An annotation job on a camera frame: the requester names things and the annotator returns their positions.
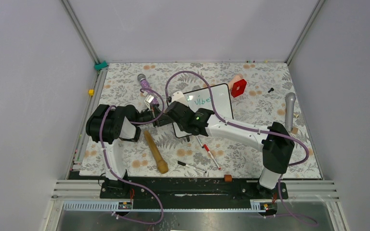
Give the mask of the white whiteboard black frame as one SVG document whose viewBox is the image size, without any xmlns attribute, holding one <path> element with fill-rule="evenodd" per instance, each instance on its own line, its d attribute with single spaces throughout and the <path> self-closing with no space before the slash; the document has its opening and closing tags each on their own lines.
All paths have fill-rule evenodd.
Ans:
<svg viewBox="0 0 370 231">
<path fill-rule="evenodd" d="M 225 124 L 226 121 L 233 121 L 230 93 L 226 83 L 186 92 L 184 95 L 188 101 L 188 106 L 194 112 L 197 110 L 201 112 L 200 135 L 235 141 L 238 139 L 237 131 L 230 125 Z M 178 138 L 186 135 L 199 135 L 181 131 L 175 122 L 173 122 L 173 127 Z"/>
</svg>

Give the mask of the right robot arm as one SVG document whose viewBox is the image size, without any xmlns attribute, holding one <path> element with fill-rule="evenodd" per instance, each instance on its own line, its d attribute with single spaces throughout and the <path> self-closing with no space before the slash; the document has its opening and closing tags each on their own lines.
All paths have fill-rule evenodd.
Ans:
<svg viewBox="0 0 370 231">
<path fill-rule="evenodd" d="M 286 173 L 295 147 L 281 123 L 258 126 L 233 119 L 225 120 L 213 110 L 199 108 L 193 111 L 180 102 L 172 102 L 164 114 L 185 133 L 225 138 L 262 152 L 264 168 L 259 177 L 257 192 L 263 198 L 269 198 L 276 192 L 278 180 Z"/>
</svg>

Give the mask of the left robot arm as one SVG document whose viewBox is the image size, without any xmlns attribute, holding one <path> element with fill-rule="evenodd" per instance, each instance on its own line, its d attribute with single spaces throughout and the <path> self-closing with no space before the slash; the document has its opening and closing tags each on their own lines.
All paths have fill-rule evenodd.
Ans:
<svg viewBox="0 0 370 231">
<path fill-rule="evenodd" d="M 140 125 L 152 124 L 161 127 L 173 123 L 162 113 L 159 106 L 138 111 L 134 105 L 113 106 L 100 104 L 86 122 L 86 134 L 92 141 L 101 145 L 101 152 L 106 167 L 106 178 L 115 181 L 112 192 L 119 198 L 130 193 L 127 170 L 119 153 L 119 142 L 137 142 L 140 139 Z"/>
</svg>

